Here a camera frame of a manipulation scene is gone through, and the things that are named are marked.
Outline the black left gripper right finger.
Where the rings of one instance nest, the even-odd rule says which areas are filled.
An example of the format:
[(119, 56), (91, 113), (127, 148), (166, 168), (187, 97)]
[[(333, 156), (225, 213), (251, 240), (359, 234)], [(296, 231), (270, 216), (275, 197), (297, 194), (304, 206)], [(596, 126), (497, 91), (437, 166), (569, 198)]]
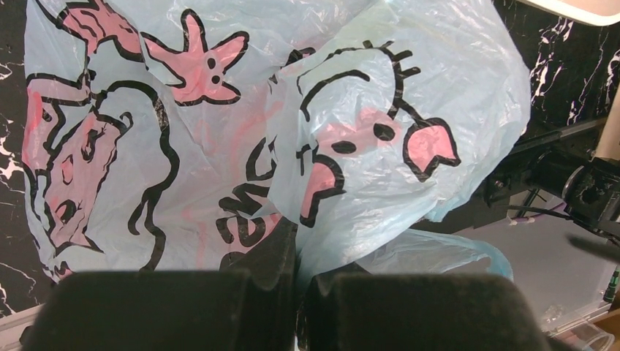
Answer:
[(304, 350), (546, 350), (523, 295), (487, 273), (373, 275), (358, 264), (315, 276)]

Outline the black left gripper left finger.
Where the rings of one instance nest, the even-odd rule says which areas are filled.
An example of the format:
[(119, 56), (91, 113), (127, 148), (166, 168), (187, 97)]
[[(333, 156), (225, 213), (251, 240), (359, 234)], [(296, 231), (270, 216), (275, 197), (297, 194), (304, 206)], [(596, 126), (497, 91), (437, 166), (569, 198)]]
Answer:
[(54, 289), (25, 350), (291, 350), (297, 227), (282, 219), (220, 271), (82, 272)]

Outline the light blue printed plastic bag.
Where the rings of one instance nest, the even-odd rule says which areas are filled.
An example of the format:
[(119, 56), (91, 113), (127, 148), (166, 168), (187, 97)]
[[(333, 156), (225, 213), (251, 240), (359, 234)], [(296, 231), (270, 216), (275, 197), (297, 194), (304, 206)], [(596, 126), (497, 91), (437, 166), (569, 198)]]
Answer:
[(302, 284), (463, 205), (530, 116), (491, 1), (28, 1), (45, 275), (214, 270), (298, 227)]

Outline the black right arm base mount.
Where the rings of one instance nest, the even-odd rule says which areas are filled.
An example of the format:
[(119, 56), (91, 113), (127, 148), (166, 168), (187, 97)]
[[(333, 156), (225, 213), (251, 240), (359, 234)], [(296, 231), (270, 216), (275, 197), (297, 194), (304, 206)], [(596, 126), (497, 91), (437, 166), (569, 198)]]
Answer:
[(580, 122), (516, 143), (484, 180), (484, 201), (493, 206), (527, 189), (543, 190), (565, 203), (578, 226), (619, 238), (619, 161), (594, 155), (605, 122)]

